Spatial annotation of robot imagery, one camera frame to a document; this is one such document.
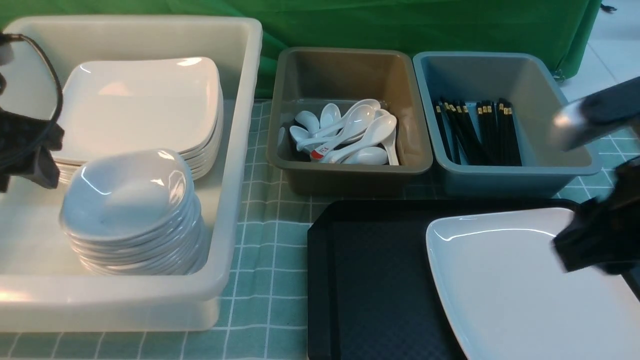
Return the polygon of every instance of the black tray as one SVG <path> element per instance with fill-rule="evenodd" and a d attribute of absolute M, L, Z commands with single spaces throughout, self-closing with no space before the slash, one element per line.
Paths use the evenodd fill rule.
<path fill-rule="evenodd" d="M 569 200 L 345 200 L 308 231 L 310 360 L 466 359 L 429 269 L 434 220 L 533 208 L 574 210 Z M 640 296 L 640 270 L 624 275 Z"/>

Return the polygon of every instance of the white plastic bin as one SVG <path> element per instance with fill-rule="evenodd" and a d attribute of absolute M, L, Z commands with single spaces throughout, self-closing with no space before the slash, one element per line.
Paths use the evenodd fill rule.
<path fill-rule="evenodd" d="M 11 23 L 5 32 L 36 40 L 63 84 L 86 61 L 211 58 L 225 98 L 225 133 L 214 168 L 196 182 L 212 240 L 207 264 L 193 275 L 90 275 L 58 227 L 65 187 L 44 190 L 13 178 L 8 193 L 0 195 L 0 332 L 213 326 L 235 245 L 260 23 L 201 16 L 30 17 Z M 0 106 L 46 119 L 54 108 L 52 81 L 30 46 L 15 43 L 12 48 L 14 60 L 0 67 L 7 80 Z"/>

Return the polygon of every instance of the gray plastic bin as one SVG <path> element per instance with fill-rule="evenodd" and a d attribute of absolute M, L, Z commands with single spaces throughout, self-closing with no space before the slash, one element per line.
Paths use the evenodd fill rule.
<path fill-rule="evenodd" d="M 539 59 L 527 54 L 426 52 L 413 58 L 413 66 L 447 195 L 552 197 L 576 176 L 601 169 L 589 146 L 563 152 L 548 144 L 553 116 L 567 101 Z M 431 103 L 441 96 L 474 104 L 500 97 L 511 101 L 523 166 L 450 161 Z"/>
<path fill-rule="evenodd" d="M 301 110 L 320 113 L 329 102 L 344 114 L 361 99 L 377 99 L 398 119 L 400 166 L 311 163 L 289 137 Z M 397 51 L 292 47 L 278 59 L 267 159 L 293 192 L 346 197 L 395 196 L 433 162 L 411 58 Z"/>

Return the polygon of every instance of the chopsticks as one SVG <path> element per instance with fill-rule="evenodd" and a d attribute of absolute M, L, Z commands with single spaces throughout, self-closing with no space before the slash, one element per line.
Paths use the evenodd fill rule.
<path fill-rule="evenodd" d="M 503 119 L 506 123 L 506 137 L 507 144 L 505 149 L 508 152 L 506 165 L 521 167 L 522 158 L 520 157 L 520 146 L 518 145 L 518 137 L 516 135 L 515 123 L 513 120 L 513 109 L 511 103 L 506 101 L 504 107 Z"/>
<path fill-rule="evenodd" d="M 438 122 L 438 130 L 440 130 L 440 138 L 442 139 L 442 144 L 444 145 L 444 151 L 447 154 L 447 159 L 456 162 L 451 157 L 451 149 L 449 148 L 449 139 L 447 137 L 447 130 L 444 128 L 444 121 L 442 120 L 442 110 L 440 109 L 440 105 L 437 101 L 433 102 L 433 108 L 436 111 L 436 121 Z M 455 146 L 457 148 L 458 144 L 455 142 L 455 136 L 453 136 Z"/>
<path fill-rule="evenodd" d="M 443 97 L 440 102 L 433 101 L 447 158 L 456 164 L 461 164 L 464 156 L 467 165 L 522 166 L 511 103 L 499 99 L 497 104 L 481 101 L 475 106 L 476 127 L 464 101 L 450 101 Z M 451 130 L 452 148 L 449 146 L 447 123 Z"/>

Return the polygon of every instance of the blue plastic bin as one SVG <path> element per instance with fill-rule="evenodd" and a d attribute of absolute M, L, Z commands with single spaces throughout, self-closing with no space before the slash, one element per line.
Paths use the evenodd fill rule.
<path fill-rule="evenodd" d="M 567 100 L 539 59 L 527 54 L 426 52 L 413 58 L 413 67 L 447 195 L 552 197 L 576 176 L 600 171 L 597 152 L 590 146 L 563 152 L 548 144 L 553 116 Z M 450 161 L 432 105 L 441 96 L 473 104 L 470 113 L 475 113 L 477 101 L 509 100 L 523 166 L 471 166 Z"/>

